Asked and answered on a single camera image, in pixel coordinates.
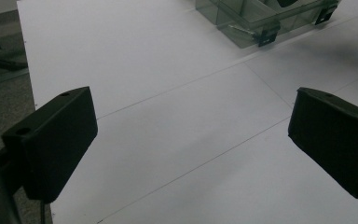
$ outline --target clear plastic container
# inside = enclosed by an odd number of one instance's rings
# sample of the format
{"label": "clear plastic container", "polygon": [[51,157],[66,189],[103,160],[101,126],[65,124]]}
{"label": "clear plastic container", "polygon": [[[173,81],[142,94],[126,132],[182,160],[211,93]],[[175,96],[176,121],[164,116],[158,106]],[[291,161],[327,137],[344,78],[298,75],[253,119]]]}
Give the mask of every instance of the clear plastic container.
{"label": "clear plastic container", "polygon": [[277,0],[196,0],[196,9],[240,48],[275,41],[298,27],[327,21],[340,0],[298,0],[281,7]]}

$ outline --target white tabletop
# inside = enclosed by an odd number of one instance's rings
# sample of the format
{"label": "white tabletop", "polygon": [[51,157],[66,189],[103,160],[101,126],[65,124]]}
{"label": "white tabletop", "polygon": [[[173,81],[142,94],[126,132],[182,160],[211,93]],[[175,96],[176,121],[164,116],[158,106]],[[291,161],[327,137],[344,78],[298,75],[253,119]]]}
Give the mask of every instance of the white tabletop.
{"label": "white tabletop", "polygon": [[287,137],[301,86],[358,105],[358,1],[261,49],[194,5],[19,2],[36,107],[90,86],[99,118],[54,223],[358,223],[358,200]]}

